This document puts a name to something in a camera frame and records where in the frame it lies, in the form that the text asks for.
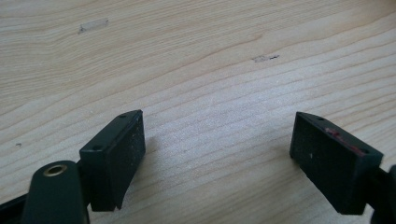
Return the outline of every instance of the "mark on wood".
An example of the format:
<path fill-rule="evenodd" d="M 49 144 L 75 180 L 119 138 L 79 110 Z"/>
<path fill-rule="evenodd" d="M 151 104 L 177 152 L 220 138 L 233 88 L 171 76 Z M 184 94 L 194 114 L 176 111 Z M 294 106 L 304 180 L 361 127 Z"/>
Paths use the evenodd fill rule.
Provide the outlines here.
<path fill-rule="evenodd" d="M 272 56 L 265 56 L 265 55 L 261 55 L 255 58 L 252 58 L 251 60 L 253 60 L 255 63 L 262 63 L 265 61 L 270 61 L 276 58 L 279 58 L 280 55 L 276 54 L 276 55 L 272 55 Z"/>
<path fill-rule="evenodd" d="M 100 28 L 104 28 L 108 25 L 108 18 L 104 18 L 97 21 L 89 21 L 87 23 L 81 24 L 79 26 L 78 34 L 85 33 L 90 30 L 96 30 Z"/>

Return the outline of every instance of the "light wooden surface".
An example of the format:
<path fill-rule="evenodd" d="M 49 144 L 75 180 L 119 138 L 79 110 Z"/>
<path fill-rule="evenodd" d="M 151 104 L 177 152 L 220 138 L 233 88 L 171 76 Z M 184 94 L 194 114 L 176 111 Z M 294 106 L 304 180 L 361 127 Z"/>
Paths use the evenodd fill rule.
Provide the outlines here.
<path fill-rule="evenodd" d="M 388 170 L 395 53 L 394 0 L 0 1 L 0 203 L 142 109 L 147 155 L 92 223 L 369 223 L 293 163 L 292 125 L 323 116 Z"/>

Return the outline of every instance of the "black plastic bracket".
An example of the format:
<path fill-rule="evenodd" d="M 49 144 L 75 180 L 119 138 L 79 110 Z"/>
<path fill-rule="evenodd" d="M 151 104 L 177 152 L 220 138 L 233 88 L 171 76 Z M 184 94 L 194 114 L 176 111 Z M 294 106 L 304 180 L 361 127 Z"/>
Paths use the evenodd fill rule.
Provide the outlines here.
<path fill-rule="evenodd" d="M 330 121 L 297 112 L 290 156 L 344 215 L 361 215 L 370 204 L 376 223 L 395 223 L 395 171 L 379 168 L 383 154 Z"/>
<path fill-rule="evenodd" d="M 89 203 L 92 211 L 121 209 L 145 152 L 143 112 L 121 114 L 79 151 L 79 162 L 38 169 L 27 196 L 0 206 L 0 223 L 90 223 Z"/>

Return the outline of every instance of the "screw hole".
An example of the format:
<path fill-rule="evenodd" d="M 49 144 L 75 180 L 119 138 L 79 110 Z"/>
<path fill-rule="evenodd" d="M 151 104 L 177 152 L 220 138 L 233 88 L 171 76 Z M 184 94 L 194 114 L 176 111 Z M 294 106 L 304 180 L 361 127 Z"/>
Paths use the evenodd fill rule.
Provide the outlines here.
<path fill-rule="evenodd" d="M 369 154 L 370 153 L 370 151 L 367 150 L 366 148 L 361 148 L 361 151 L 364 152 L 365 154 Z"/>
<path fill-rule="evenodd" d="M 48 177 L 56 176 L 56 175 L 63 173 L 66 169 L 67 169 L 66 165 L 63 165 L 63 164 L 54 165 L 54 166 L 51 166 L 50 168 L 48 168 L 46 171 L 44 171 L 44 176 L 48 176 Z"/>
<path fill-rule="evenodd" d="M 102 146 L 93 146 L 93 147 L 92 147 L 93 150 L 99 150 L 99 149 L 101 149 L 101 148 L 102 148 Z"/>

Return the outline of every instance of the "wooden table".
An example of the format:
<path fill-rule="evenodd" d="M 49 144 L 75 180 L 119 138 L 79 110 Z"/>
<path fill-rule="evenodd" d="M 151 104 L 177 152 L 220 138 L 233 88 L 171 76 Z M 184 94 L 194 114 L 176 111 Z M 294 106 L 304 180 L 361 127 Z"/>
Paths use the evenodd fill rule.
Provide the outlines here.
<path fill-rule="evenodd" d="M 147 154 L 92 223 L 369 223 L 289 157 L 296 111 L 396 163 L 396 2 L 0 2 L 0 203 L 120 113 Z"/>

